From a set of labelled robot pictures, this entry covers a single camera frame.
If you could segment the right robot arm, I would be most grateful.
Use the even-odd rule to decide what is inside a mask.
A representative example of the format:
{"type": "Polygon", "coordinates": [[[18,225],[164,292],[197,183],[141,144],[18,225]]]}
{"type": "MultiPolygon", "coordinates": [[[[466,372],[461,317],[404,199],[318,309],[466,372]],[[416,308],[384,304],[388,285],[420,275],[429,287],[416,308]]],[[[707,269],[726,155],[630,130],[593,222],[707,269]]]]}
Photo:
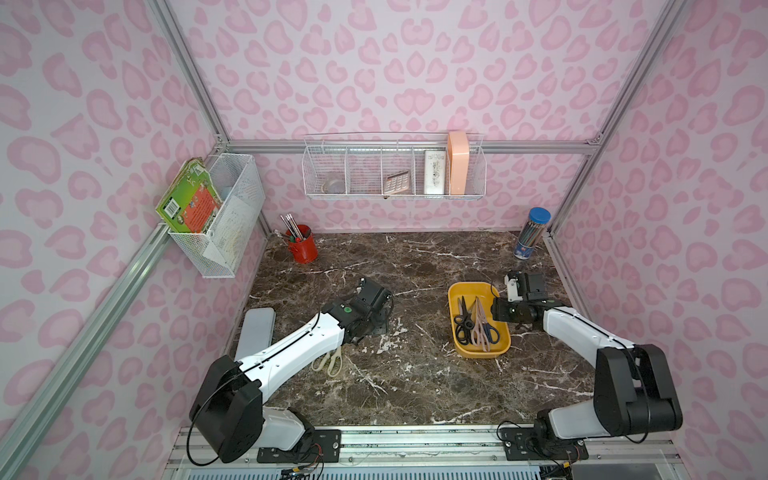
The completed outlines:
{"type": "Polygon", "coordinates": [[[548,296],[541,274],[509,272],[507,297],[496,298],[492,317],[531,327],[560,340],[594,368],[590,400],[542,410],[534,422],[541,442],[628,437],[676,431],[683,412],[665,353],[597,325],[548,296]]]}

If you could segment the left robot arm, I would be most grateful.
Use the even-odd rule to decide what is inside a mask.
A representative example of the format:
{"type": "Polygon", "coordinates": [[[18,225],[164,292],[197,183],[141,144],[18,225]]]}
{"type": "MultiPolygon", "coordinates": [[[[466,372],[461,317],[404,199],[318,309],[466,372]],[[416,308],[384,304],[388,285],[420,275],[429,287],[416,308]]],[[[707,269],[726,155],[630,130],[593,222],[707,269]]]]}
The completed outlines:
{"type": "Polygon", "coordinates": [[[305,325],[273,345],[240,359],[215,360],[192,404],[190,429],[199,432],[222,463],[256,450],[260,463],[293,463],[296,472],[336,463],[338,429],[318,429],[293,409],[267,406],[289,379],[346,344],[385,332],[392,292],[370,278],[353,295],[326,303],[305,325]]]}

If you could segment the pink kitchen scissors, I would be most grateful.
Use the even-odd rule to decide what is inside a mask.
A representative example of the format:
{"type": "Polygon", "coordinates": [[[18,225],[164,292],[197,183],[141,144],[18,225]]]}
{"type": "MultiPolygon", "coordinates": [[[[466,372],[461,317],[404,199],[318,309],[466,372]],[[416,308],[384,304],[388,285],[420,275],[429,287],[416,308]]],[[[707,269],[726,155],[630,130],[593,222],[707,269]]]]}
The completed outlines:
{"type": "Polygon", "coordinates": [[[472,318],[474,320],[474,329],[471,332],[471,344],[480,348],[484,352],[490,351],[490,344],[486,342],[481,325],[479,324],[479,313],[484,310],[484,306],[479,297],[477,297],[473,303],[472,318]]]}

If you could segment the yellow storage box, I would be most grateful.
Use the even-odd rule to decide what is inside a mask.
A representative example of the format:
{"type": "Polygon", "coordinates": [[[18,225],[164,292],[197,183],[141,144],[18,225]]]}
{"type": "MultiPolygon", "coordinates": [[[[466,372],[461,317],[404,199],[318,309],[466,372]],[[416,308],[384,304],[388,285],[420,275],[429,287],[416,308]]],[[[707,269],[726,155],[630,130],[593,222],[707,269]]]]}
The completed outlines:
{"type": "Polygon", "coordinates": [[[493,359],[506,353],[511,337],[506,323],[492,318],[498,291],[485,282],[457,282],[448,290],[451,330],[456,351],[471,359],[493,359]]]}

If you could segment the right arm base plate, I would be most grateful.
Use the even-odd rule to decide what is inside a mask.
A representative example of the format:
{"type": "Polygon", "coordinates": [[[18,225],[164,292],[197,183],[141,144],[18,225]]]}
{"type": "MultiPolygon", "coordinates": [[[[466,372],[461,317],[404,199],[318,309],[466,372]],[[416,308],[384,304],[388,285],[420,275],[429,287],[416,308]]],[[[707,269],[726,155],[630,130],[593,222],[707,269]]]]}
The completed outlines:
{"type": "Polygon", "coordinates": [[[541,438],[532,427],[501,425],[497,437],[503,444],[508,461],[567,461],[587,460],[590,454],[583,440],[541,438]]]}

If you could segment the large black handled scissors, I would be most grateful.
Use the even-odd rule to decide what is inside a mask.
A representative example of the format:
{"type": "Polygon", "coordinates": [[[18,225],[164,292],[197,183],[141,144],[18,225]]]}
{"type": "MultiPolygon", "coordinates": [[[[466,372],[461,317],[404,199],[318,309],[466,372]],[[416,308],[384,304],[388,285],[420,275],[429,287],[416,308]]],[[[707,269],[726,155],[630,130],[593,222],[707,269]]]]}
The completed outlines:
{"type": "Polygon", "coordinates": [[[499,331],[490,324],[490,322],[487,320],[487,316],[485,315],[485,311],[481,310],[479,313],[479,324],[481,325],[483,334],[485,336],[486,342],[490,345],[495,345],[500,340],[500,333],[499,331]]]}

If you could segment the all black scissors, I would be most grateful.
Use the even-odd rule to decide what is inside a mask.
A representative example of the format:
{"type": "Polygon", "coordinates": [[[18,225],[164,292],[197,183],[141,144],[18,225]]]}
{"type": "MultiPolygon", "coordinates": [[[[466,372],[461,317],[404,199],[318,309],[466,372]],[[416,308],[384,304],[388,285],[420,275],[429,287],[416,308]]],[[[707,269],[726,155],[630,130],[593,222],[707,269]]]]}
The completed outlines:
{"type": "Polygon", "coordinates": [[[471,343],[471,332],[475,325],[472,318],[472,311],[467,306],[464,296],[458,300],[457,305],[459,307],[459,313],[453,318],[456,340],[460,345],[469,345],[471,343]]]}

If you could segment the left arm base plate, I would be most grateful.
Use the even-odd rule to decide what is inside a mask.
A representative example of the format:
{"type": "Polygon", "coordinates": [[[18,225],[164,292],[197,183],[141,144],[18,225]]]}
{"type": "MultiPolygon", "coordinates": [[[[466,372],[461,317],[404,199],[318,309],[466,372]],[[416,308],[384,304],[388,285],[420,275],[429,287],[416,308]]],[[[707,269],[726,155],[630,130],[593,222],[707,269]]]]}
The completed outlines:
{"type": "Polygon", "coordinates": [[[312,463],[318,458],[324,463],[338,463],[341,445],[341,430],[315,429],[306,432],[289,450],[260,448],[257,462],[259,464],[301,464],[312,463]]]}

